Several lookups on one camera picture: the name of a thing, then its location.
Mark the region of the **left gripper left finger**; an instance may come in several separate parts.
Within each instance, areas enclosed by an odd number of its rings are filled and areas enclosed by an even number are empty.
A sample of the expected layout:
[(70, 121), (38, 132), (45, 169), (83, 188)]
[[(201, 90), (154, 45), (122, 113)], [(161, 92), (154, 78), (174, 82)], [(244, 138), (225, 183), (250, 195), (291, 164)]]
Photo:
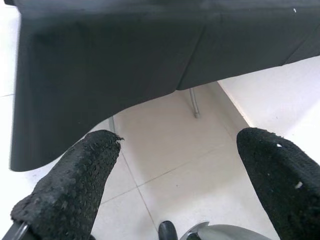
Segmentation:
[(90, 240), (106, 181), (120, 154), (122, 137), (108, 130), (88, 133), (10, 213), (39, 240)]

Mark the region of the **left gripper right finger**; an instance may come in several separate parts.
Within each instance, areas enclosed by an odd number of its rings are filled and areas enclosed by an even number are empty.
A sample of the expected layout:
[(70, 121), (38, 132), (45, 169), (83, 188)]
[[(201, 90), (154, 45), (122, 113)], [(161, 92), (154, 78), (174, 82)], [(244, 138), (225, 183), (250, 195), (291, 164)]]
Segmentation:
[(238, 154), (282, 240), (320, 238), (320, 166), (293, 142), (260, 128), (236, 136)]

